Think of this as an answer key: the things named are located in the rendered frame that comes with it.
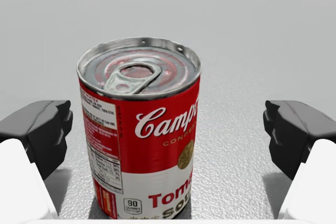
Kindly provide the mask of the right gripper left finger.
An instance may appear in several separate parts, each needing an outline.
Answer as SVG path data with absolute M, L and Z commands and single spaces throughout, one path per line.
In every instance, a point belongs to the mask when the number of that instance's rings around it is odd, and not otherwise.
M 0 121 L 0 220 L 58 219 L 44 181 L 65 159 L 70 106 L 36 101 Z

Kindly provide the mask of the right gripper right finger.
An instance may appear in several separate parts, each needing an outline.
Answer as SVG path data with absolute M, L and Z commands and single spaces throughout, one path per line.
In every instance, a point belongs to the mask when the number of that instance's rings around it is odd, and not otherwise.
M 336 220 L 336 120 L 294 100 L 265 107 L 271 160 L 292 181 L 278 219 Z

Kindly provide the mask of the red and white can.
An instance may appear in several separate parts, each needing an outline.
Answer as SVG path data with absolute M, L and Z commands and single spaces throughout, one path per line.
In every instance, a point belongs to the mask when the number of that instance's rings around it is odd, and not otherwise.
M 95 197 L 111 219 L 172 219 L 191 197 L 201 61 L 161 38 L 123 38 L 77 63 Z

